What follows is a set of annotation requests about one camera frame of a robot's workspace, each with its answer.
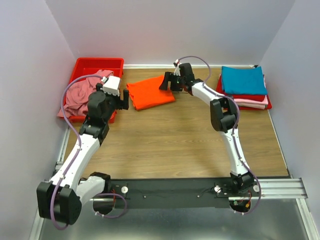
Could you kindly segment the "orange t-shirt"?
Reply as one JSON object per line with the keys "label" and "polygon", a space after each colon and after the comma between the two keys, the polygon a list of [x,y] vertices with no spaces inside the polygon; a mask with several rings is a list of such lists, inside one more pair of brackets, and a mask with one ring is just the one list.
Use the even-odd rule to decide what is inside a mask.
{"label": "orange t-shirt", "polygon": [[126,84],[132,104],[137,111],[172,103],[176,100],[171,90],[159,89],[163,80],[164,75],[160,75]]}

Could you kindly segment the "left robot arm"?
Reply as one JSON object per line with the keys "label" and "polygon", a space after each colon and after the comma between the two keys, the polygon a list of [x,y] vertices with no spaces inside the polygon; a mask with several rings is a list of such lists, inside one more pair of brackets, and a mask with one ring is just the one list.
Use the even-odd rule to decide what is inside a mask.
{"label": "left robot arm", "polygon": [[109,119],[115,110],[129,109],[129,91],[97,84],[97,91],[89,95],[88,113],[77,141],[49,181],[42,181],[36,189],[39,216],[49,219],[58,230],[73,225],[83,205],[95,196],[110,197],[112,201],[124,197],[113,190],[111,177],[101,172],[92,173],[85,182],[81,176],[89,160],[100,148],[109,132]]}

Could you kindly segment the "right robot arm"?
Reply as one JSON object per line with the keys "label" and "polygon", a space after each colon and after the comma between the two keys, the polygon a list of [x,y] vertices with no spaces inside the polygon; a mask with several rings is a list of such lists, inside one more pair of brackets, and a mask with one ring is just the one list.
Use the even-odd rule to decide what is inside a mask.
{"label": "right robot arm", "polygon": [[261,194],[261,184],[251,171],[242,150],[239,137],[240,110],[233,98],[216,92],[201,79],[196,79],[190,63],[174,63],[175,70],[166,72],[159,89],[186,91],[209,105],[210,122],[221,135],[230,162],[230,191],[241,196],[255,185]]}

